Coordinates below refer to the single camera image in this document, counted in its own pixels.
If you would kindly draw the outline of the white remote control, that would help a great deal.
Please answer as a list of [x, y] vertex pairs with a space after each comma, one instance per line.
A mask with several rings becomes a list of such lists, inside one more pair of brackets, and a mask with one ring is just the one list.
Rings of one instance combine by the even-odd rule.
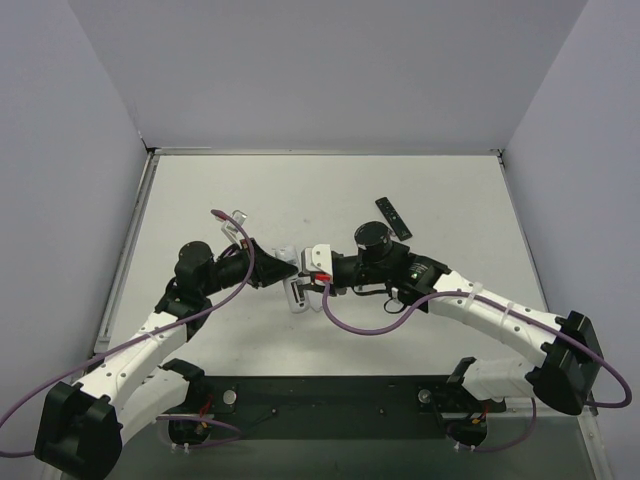
[[285, 245], [274, 250], [275, 257], [294, 266], [295, 272], [282, 281], [289, 309], [293, 314], [300, 314], [310, 309], [310, 302], [305, 292], [300, 289], [302, 281], [299, 277], [300, 263], [297, 250], [292, 245]]

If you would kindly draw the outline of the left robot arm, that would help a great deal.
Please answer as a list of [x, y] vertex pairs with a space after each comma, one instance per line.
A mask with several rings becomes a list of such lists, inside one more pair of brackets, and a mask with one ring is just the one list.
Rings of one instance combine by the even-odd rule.
[[215, 257], [201, 241], [184, 245], [175, 276], [139, 330], [105, 352], [98, 367], [75, 383], [59, 381], [45, 397], [34, 455], [77, 479], [103, 479], [123, 447], [165, 411], [193, 411], [204, 402], [203, 371], [172, 354], [189, 342], [212, 312], [211, 295], [265, 288], [296, 279], [292, 246], [262, 250], [233, 244]]

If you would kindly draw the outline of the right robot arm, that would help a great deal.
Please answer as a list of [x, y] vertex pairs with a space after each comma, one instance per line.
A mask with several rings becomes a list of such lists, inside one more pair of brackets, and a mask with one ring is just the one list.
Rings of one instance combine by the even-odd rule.
[[535, 397], [563, 414], [582, 412], [602, 356], [587, 316], [576, 311], [561, 316], [510, 301], [392, 240], [378, 221], [361, 225], [354, 240], [354, 256], [327, 244], [303, 250], [301, 273], [311, 290], [331, 297], [381, 285], [406, 314], [420, 310], [458, 321], [517, 353], [515, 359], [473, 360], [465, 368], [462, 386], [474, 399]]

